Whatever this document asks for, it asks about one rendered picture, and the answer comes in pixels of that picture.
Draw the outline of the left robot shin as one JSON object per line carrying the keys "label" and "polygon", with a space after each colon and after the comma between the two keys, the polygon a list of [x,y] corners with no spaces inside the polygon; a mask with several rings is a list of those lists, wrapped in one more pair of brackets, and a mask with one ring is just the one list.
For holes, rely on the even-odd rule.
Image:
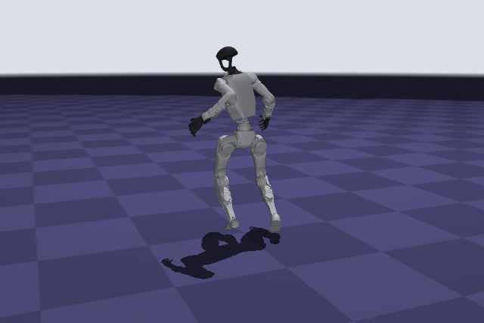
{"label": "left robot shin", "polygon": [[233,211],[233,207],[232,207],[230,188],[228,186],[222,187],[219,177],[214,178],[214,185],[215,185],[217,197],[219,199],[221,206],[225,210],[226,216],[228,217],[228,221],[230,222],[232,218],[236,219]]}

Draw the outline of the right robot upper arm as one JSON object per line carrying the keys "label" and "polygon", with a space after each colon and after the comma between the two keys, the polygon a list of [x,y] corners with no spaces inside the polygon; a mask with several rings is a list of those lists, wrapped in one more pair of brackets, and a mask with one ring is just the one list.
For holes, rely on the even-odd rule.
{"label": "right robot upper arm", "polygon": [[253,89],[263,96],[263,103],[266,106],[271,105],[275,101],[274,95],[270,93],[269,90],[259,81],[256,74],[248,73],[248,75],[250,76]]}

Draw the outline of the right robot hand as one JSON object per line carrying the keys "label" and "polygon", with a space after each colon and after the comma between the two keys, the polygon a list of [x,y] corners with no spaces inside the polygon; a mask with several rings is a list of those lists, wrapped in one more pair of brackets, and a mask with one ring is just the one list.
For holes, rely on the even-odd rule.
{"label": "right robot hand", "polygon": [[[262,115],[260,115],[259,117],[262,117]],[[262,127],[259,127],[260,129],[263,128],[263,127],[265,127],[264,129],[261,129],[261,131],[267,129],[269,120],[270,120],[270,118],[266,118],[265,120],[262,119],[262,120],[260,120],[258,122],[258,123],[260,123],[260,122],[263,122],[264,121],[262,124],[259,124],[259,126],[264,125]]]}

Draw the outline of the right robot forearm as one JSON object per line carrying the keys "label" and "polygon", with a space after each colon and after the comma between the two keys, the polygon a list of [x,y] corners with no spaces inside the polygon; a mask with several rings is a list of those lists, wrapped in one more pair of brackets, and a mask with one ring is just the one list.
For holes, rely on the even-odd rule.
{"label": "right robot forearm", "polygon": [[264,109],[264,112],[262,114],[262,117],[263,119],[265,120],[266,118],[270,118],[271,119],[271,115],[272,115],[272,112],[273,112],[273,109],[275,108],[275,101],[269,105],[269,106],[266,106],[265,105],[265,109]]}

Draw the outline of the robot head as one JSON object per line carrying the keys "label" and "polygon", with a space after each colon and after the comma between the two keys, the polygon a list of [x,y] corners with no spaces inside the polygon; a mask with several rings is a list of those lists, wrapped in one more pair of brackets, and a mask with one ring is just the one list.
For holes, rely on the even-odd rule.
{"label": "robot head", "polygon": [[[219,60],[219,64],[221,66],[221,68],[227,72],[228,71],[228,75],[232,75],[232,74],[239,74],[239,73],[242,73],[240,71],[238,71],[236,69],[236,67],[232,66],[231,63],[232,63],[232,58],[233,56],[237,55],[237,50],[235,48],[232,48],[232,47],[224,47],[222,48],[216,55],[216,58]],[[224,67],[223,64],[222,64],[222,60],[227,60],[229,61],[229,65],[228,67]]]}

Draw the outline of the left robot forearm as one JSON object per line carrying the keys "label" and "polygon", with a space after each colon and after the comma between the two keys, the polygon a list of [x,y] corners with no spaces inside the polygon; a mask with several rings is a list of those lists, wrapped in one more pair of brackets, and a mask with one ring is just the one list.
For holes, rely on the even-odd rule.
{"label": "left robot forearm", "polygon": [[231,92],[226,92],[216,105],[214,105],[212,108],[208,109],[207,112],[201,115],[203,118],[203,121],[209,118],[210,119],[216,118],[223,110],[226,110],[228,108],[226,101],[230,97],[231,97]]}

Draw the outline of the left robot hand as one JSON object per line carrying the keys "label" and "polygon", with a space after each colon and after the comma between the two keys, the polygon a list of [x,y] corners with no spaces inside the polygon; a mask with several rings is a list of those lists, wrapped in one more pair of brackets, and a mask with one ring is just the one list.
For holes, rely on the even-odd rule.
{"label": "left robot hand", "polygon": [[[205,112],[204,112],[204,113],[205,113]],[[201,114],[201,115],[202,115],[202,114]],[[199,117],[196,117],[196,118],[191,118],[192,123],[190,123],[190,124],[188,125],[188,127],[189,127],[189,131],[191,132],[191,134],[192,134],[194,137],[196,136],[196,135],[195,135],[195,133],[197,132],[197,130],[199,130],[203,124],[206,124],[206,123],[208,123],[208,122],[211,120],[211,119],[209,118],[209,119],[207,119],[207,120],[203,121],[203,118],[202,118],[202,116],[201,116],[201,115],[200,115]]]}

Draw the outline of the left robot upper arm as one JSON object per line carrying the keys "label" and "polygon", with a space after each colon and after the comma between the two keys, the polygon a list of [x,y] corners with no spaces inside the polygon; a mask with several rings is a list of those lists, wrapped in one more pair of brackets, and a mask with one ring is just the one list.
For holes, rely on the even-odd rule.
{"label": "left robot upper arm", "polygon": [[223,78],[217,78],[216,83],[214,85],[214,89],[217,92],[222,93],[223,95],[226,92],[231,92],[231,97],[226,101],[228,104],[233,105],[237,102],[236,93],[227,85],[228,82]]}

